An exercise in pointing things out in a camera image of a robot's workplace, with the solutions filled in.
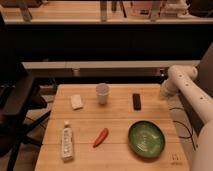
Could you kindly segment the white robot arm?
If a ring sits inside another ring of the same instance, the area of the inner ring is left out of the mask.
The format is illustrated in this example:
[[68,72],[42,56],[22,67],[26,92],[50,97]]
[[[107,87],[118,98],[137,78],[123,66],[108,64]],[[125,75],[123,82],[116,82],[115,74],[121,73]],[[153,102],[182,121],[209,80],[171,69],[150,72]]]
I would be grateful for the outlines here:
[[197,75],[194,66],[170,66],[161,94],[169,97],[180,91],[203,121],[190,171],[213,171],[213,98],[194,83]]

